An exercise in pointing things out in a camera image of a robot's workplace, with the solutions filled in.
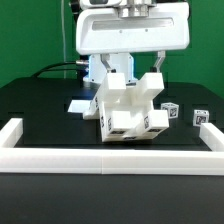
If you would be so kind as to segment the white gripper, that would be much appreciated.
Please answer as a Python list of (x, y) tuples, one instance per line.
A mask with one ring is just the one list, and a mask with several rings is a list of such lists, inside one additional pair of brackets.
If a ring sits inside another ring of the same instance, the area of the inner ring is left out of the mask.
[(76, 50), (81, 55), (101, 54), (108, 73), (110, 53), (158, 51), (151, 72), (159, 73), (165, 50), (189, 44), (189, 4), (155, 0), (80, 0)]

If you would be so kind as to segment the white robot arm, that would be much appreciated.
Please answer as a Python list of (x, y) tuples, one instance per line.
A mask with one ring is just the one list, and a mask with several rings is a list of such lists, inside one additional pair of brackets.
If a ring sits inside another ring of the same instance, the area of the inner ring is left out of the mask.
[(166, 53), (190, 42), (187, 0), (70, 0), (76, 24), (76, 51), (87, 58), (87, 85), (108, 73), (123, 73), (133, 83), (134, 53), (157, 54), (158, 72)]

